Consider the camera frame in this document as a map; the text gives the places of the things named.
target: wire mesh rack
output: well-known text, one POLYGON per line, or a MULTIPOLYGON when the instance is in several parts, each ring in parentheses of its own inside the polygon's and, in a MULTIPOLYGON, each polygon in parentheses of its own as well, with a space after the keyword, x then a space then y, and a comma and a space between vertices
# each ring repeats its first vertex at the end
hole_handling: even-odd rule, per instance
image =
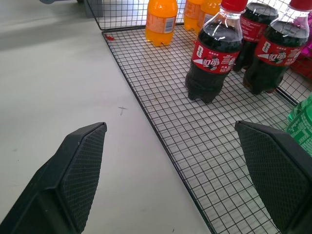
MULTIPOLYGON (((279 9, 287 7, 277 2, 279 9)), ((289 70, 278 92, 254 96, 242 85, 244 74, 231 72, 212 103, 191 101, 184 81, 196 35, 178 24, 169 46, 154 47, 145 39, 146 0, 100 4, 104 17, 96 20, 102 34, 210 231, 279 233, 252 184, 234 124, 247 120, 284 130, 311 83, 289 70)))

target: wire basket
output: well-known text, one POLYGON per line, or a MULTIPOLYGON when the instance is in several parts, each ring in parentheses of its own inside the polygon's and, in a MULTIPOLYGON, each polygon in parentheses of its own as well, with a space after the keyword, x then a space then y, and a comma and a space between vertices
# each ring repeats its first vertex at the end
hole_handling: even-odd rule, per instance
MULTIPOLYGON (((252 184, 234 124, 247 120, 284 130, 311 84, 289 70, 277 92, 254 96, 242 85, 244 74, 231 72, 212 103, 191 101, 184 81, 196 35, 181 25, 185 0, 178 1, 171 44, 161 47, 145 39, 147 3, 100 1, 104 16, 96 21, 199 212, 213 234, 279 233, 252 184)), ((286 10, 285 1, 275 3, 286 10)))

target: red bottle cap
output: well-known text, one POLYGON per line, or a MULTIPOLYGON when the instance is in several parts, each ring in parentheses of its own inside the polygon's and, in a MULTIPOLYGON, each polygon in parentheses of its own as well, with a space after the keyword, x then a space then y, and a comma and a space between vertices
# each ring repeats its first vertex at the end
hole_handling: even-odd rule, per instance
POLYGON ((223 0, 221 6, 226 11, 239 13, 245 10, 247 2, 248 0, 223 0))
POLYGON ((312 11, 312 0, 292 0, 289 6, 298 11, 312 11))

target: orange soda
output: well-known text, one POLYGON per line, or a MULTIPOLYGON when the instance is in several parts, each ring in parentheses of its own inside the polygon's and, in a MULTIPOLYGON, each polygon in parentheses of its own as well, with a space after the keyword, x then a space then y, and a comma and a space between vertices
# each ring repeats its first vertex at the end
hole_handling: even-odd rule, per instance
POLYGON ((203 25, 220 11, 221 0, 204 0, 195 27, 198 34, 203 25))
POLYGON ((176 24, 176 0, 150 0, 147 7, 145 36, 154 46, 169 45, 176 24))
POLYGON ((200 6, 203 0, 186 0, 184 8, 184 28, 192 30, 196 28, 200 6))

